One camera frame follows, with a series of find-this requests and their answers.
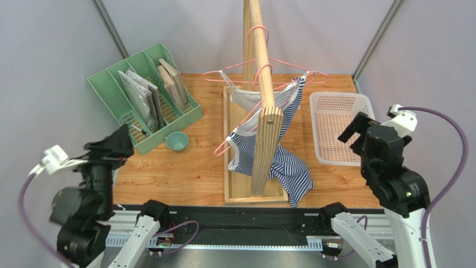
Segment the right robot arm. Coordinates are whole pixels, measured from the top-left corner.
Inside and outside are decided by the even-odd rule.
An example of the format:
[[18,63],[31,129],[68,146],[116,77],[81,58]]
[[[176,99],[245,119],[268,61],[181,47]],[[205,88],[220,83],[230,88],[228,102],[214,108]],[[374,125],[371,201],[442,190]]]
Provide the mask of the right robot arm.
[[321,208],[319,227],[341,236],[369,267],[428,267],[430,259],[423,248],[423,216],[430,205],[424,178],[403,165],[403,150],[417,125],[412,112],[395,112],[379,123],[359,112],[339,136],[346,143],[353,134],[360,136],[350,146],[360,156],[361,175],[384,208],[396,252],[373,238],[341,204]]

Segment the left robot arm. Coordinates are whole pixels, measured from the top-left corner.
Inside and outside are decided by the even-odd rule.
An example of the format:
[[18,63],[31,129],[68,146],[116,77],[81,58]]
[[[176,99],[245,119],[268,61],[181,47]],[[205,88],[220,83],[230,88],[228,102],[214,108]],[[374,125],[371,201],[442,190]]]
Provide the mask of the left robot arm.
[[[52,201],[50,221],[61,226],[57,236],[57,252],[78,267],[100,267],[111,226],[105,222],[114,215],[113,171],[123,166],[134,154],[134,145],[127,124],[111,135],[84,145],[86,153],[69,158],[59,146],[48,154],[56,171],[81,173],[77,187],[60,190]],[[110,267],[135,267],[149,241],[170,222],[169,206],[149,200],[136,217],[133,232]]]

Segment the blue striped tank top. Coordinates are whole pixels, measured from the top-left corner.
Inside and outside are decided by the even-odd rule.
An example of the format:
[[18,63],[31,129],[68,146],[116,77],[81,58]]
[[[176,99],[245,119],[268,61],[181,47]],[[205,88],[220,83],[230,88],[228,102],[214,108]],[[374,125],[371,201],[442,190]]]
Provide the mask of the blue striped tank top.
[[[283,111],[283,123],[278,142],[281,142],[290,128],[294,115],[301,105],[306,80],[305,75],[294,78],[285,89],[275,94],[275,103]],[[237,126],[226,138],[235,153],[228,165],[230,171],[252,175],[257,132],[255,127],[258,124],[260,110]],[[304,195],[314,188],[307,164],[280,144],[274,153],[268,177],[278,179],[288,193],[292,208],[295,208]]]

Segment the white tank top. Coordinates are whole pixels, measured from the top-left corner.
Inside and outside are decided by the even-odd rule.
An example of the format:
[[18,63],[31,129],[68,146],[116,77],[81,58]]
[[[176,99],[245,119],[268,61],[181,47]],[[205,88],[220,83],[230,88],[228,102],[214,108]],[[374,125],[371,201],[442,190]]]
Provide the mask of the white tank top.
[[226,85],[231,89],[231,101],[248,112],[261,109],[261,96],[259,92],[239,89],[231,79],[223,72],[219,71],[220,76]]

